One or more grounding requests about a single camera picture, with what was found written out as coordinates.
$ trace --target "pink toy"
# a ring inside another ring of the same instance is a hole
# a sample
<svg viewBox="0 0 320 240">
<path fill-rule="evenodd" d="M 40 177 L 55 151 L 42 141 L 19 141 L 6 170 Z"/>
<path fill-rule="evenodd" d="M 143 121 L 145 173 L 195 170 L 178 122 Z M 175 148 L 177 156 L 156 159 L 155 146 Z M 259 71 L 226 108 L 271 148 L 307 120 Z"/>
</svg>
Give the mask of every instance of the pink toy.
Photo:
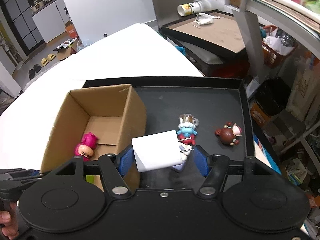
<svg viewBox="0 0 320 240">
<path fill-rule="evenodd" d="M 89 132 L 83 135 L 81 143 L 76 146 L 75 156 L 82 156 L 85 162 L 90 160 L 93 155 L 93 149 L 96 148 L 98 137 Z"/>
</svg>

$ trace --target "red basket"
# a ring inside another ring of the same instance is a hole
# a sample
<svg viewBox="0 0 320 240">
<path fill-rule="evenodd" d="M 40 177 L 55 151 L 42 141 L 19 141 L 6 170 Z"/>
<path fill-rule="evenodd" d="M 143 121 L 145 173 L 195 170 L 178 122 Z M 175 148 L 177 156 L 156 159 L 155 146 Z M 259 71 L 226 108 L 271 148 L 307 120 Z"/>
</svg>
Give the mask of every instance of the red basket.
<svg viewBox="0 0 320 240">
<path fill-rule="evenodd" d="M 274 25 L 267 25 L 263 27 L 264 30 L 266 30 L 266 33 L 269 33 L 270 31 L 274 31 L 277 26 Z M 294 45 L 294 49 L 287 55 L 283 56 L 270 48 L 267 44 L 265 44 L 262 41 L 262 49 L 263 49 L 263 57 L 264 57 L 264 63 L 267 65 L 269 68 L 275 68 L 277 67 L 280 63 L 282 63 L 287 57 L 289 57 L 295 49 L 298 47 L 298 43 Z"/>
</svg>

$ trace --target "slipper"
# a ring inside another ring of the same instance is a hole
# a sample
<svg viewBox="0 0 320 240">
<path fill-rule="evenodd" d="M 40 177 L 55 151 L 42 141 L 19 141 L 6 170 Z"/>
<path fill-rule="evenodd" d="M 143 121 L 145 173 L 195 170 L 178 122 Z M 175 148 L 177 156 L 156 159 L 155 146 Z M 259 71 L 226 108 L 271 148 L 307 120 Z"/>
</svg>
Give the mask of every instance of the slipper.
<svg viewBox="0 0 320 240">
<path fill-rule="evenodd" d="M 36 76 L 36 71 L 34 69 L 29 70 L 29 78 L 30 80 Z"/>
<path fill-rule="evenodd" d="M 49 63 L 49 60 L 47 60 L 46 58 L 43 58 L 41 60 L 41 65 L 44 67 L 45 65 L 47 65 Z"/>
<path fill-rule="evenodd" d="M 38 73 L 41 70 L 41 66 L 39 64 L 35 64 L 33 69 L 36 71 L 36 73 Z"/>
<path fill-rule="evenodd" d="M 55 54 L 50 53 L 50 54 L 48 55 L 47 59 L 51 61 L 51 60 L 53 60 L 55 57 L 56 57 Z"/>
</svg>

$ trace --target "black slipper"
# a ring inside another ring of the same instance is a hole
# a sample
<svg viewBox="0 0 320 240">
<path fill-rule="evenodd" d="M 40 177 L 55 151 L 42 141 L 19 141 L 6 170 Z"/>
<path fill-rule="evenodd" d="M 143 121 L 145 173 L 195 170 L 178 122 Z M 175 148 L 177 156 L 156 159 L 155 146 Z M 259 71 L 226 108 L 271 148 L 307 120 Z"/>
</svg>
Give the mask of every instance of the black slipper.
<svg viewBox="0 0 320 240">
<path fill-rule="evenodd" d="M 29 70 L 29 78 L 30 80 L 36 76 L 36 71 L 34 69 Z"/>
<path fill-rule="evenodd" d="M 39 64 L 35 64 L 33 69 L 36 71 L 36 73 L 38 73 L 41 70 L 41 66 Z"/>
</svg>

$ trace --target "mug handle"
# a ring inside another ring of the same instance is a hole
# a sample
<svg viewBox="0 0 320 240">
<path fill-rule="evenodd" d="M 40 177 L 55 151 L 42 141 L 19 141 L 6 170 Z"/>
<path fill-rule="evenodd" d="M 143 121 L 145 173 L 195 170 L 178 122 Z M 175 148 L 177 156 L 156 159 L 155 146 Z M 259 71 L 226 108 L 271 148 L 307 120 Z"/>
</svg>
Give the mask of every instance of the mug handle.
<svg viewBox="0 0 320 240">
<path fill-rule="evenodd" d="M 199 120 L 196 119 L 195 117 L 193 118 L 193 124 L 194 124 L 195 126 L 198 126 L 198 125 L 199 125 Z"/>
</svg>

